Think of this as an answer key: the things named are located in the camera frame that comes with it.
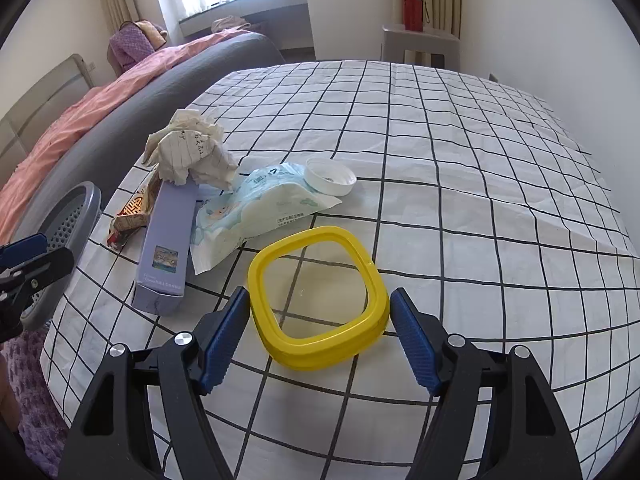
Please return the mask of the left hand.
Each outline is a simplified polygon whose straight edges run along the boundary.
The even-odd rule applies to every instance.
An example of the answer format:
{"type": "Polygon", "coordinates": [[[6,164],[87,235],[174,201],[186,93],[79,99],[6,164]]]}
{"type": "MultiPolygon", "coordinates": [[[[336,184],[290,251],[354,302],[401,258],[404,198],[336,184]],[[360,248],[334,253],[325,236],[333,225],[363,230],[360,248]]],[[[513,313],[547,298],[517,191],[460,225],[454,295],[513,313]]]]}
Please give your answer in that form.
{"type": "Polygon", "coordinates": [[[0,410],[9,430],[15,432],[20,426],[21,412],[9,382],[8,366],[4,356],[0,356],[0,410]]]}

